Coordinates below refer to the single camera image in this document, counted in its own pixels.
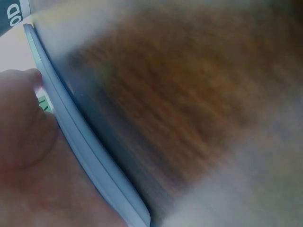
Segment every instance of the wooden table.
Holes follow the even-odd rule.
[[[302,226],[301,1],[30,5],[55,69],[155,223]]]

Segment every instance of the skin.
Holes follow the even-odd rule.
[[[0,73],[0,226],[124,227],[38,105],[36,69]]]

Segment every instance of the white surface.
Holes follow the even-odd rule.
[[[27,70],[36,68],[24,32],[24,23],[31,23],[31,18],[26,18],[0,37],[0,72],[5,70]],[[37,93],[37,97],[43,95],[43,90]]]
[[[20,7],[23,20],[30,15],[29,0],[20,0]]]

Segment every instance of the wooden surface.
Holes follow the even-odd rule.
[[[302,226],[301,1],[30,2],[153,221]]]

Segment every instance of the black label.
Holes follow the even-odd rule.
[[[0,0],[0,36],[22,19],[19,0]]]

